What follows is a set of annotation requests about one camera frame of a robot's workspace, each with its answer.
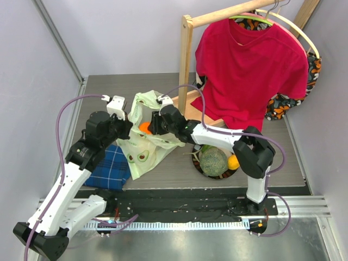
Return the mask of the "green cantaloupe melon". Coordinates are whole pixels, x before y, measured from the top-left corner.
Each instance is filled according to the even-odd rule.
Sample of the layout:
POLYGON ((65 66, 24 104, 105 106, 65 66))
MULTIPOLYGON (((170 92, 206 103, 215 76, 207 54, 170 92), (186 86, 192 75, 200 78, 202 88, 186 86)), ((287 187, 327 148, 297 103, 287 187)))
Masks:
POLYGON ((219 148, 211 148, 200 156, 200 167, 208 176, 219 176, 228 170, 228 158, 219 148))

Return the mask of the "yellow lemon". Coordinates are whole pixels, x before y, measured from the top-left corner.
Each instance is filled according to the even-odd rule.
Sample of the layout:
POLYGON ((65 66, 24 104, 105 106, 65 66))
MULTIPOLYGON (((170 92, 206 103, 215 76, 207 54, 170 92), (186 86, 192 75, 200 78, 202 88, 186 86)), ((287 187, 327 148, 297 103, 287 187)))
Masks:
POLYGON ((231 155, 229 158, 228 158, 228 168, 230 170, 237 170, 239 168, 240 164, 237 160, 237 156, 236 155, 231 155))

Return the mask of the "orange fruit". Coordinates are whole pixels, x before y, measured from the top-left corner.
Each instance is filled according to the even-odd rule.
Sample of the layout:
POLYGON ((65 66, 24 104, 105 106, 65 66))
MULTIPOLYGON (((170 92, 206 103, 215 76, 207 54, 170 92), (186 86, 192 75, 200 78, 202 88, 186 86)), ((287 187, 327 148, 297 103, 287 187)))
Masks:
POLYGON ((139 125, 139 130, 146 133, 146 134, 150 134, 152 135, 152 132, 149 130, 149 126, 150 126, 150 122, 143 122, 139 125))

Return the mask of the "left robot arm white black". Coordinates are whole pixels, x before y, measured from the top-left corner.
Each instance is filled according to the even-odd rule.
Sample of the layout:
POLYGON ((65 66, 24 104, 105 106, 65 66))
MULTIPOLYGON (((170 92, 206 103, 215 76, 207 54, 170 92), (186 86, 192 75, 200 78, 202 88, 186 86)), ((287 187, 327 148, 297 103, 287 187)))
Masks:
POLYGON ((93 194, 78 208, 67 214, 67 209, 83 183, 105 158, 106 149, 116 139, 129 139, 132 123, 127 113, 92 113, 65 158, 60 178, 55 182, 43 204, 27 222, 18 222, 14 235, 30 250, 48 260, 58 260, 70 239, 89 220, 102 214, 115 213, 116 204, 105 193, 93 194))

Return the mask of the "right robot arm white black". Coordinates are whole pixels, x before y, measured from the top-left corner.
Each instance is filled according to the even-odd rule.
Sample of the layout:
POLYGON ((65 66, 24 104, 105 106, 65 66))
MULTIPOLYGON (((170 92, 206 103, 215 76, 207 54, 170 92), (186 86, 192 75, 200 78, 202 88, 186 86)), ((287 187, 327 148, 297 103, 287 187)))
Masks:
POLYGON ((232 152, 247 175, 246 210, 253 215, 265 208, 266 174, 275 150, 254 127, 237 130, 205 126, 199 120, 187 120, 173 105, 154 111, 147 129, 155 135, 173 134, 181 142, 211 145, 232 152))

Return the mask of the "green avocado plastic bag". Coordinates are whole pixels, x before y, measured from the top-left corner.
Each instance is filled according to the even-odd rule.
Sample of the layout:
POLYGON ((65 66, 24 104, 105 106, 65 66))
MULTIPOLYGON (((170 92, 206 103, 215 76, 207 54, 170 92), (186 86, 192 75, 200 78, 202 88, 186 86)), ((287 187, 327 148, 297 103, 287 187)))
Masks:
POLYGON ((152 135, 140 130, 140 125, 151 121, 152 112, 158 111, 156 102, 161 93, 151 90, 134 96, 128 119, 133 123, 128 140, 117 139, 116 143, 125 155, 133 180, 153 170, 168 154, 185 143, 173 134, 152 135))

